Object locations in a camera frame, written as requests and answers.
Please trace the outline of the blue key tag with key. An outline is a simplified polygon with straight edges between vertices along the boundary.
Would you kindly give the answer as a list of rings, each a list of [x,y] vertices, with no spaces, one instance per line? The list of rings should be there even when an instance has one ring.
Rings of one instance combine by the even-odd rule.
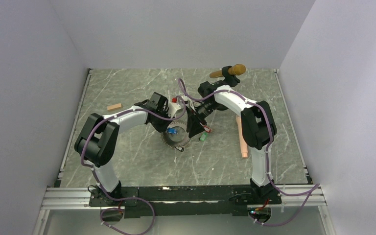
[[[166,132],[171,135],[177,135],[179,131],[175,128],[168,128]]]

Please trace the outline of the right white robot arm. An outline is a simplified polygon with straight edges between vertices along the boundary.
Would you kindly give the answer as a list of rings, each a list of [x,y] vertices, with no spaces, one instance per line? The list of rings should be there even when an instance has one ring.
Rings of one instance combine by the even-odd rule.
[[[245,140],[252,159],[250,188],[238,193],[234,200],[243,197],[256,204],[271,202],[280,204],[281,197],[271,179],[271,143],[277,133],[274,118],[266,101],[256,102],[232,90],[227,82],[204,82],[198,92],[199,105],[187,108],[187,132],[190,138],[207,130],[206,117],[215,110],[231,110],[240,117],[241,135]]]

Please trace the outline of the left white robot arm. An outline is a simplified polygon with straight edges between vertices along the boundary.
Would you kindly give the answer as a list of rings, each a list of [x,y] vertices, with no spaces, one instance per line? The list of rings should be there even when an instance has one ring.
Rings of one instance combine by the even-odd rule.
[[[122,197],[121,182],[110,162],[118,136],[147,124],[160,133],[165,132],[183,108],[179,100],[170,101],[159,93],[153,93],[150,99],[135,103],[124,111],[104,116],[93,113],[87,118],[74,149],[80,154],[81,164],[92,171],[106,204],[116,205]]]

